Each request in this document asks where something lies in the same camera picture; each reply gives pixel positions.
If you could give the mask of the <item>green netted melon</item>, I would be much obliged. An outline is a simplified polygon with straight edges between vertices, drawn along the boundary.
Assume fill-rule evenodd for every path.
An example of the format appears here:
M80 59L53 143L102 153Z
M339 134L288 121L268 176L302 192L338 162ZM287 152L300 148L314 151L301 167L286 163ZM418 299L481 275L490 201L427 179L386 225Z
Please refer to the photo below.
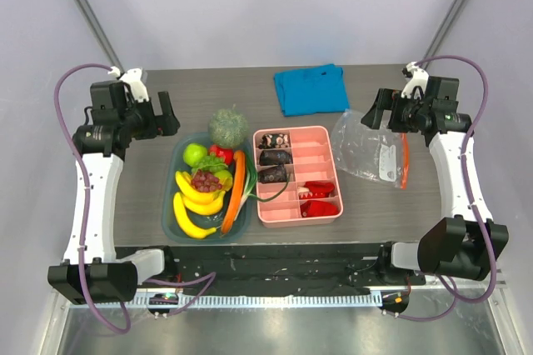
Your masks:
M234 107L221 108L212 114L208 133L214 144L220 148L236 149L249 133L247 118Z

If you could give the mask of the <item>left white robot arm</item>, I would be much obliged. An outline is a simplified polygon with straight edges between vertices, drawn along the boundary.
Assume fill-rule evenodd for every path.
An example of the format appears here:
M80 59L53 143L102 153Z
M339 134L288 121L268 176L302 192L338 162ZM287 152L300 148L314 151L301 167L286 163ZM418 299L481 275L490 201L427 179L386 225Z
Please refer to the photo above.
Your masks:
M73 135L82 157L72 232L63 260L47 272L50 285L75 305L86 304L86 284L95 303L129 302L151 279L171 286L177 277L168 246L146 247L117 258L113 223L117 185L132 140L171 136L180 127L167 92L158 94L161 114L149 99L136 99L132 85L96 82L90 87L87 121Z

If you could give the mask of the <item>clear zip top bag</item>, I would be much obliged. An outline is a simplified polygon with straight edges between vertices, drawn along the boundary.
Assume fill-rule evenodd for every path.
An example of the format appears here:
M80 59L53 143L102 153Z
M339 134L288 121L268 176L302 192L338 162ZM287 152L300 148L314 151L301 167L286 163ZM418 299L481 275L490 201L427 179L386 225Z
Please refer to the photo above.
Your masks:
M370 129L361 123L362 117L361 112L348 109L332 129L336 168L357 178L407 188L410 151L406 135L393 133L384 124Z

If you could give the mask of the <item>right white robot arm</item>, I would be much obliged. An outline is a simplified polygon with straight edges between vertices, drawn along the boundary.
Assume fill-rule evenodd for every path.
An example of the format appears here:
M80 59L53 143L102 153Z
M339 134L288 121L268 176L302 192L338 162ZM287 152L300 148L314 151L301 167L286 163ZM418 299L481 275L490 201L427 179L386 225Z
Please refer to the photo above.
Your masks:
M436 166L441 220L419 242L392 242L376 263L376 274L397 283L406 270L482 281L509 240L506 226L495 223L481 193L468 136L471 117L457 111L459 81L429 77L426 85L400 92L378 90L362 124L378 129L390 112L388 129L420 133Z

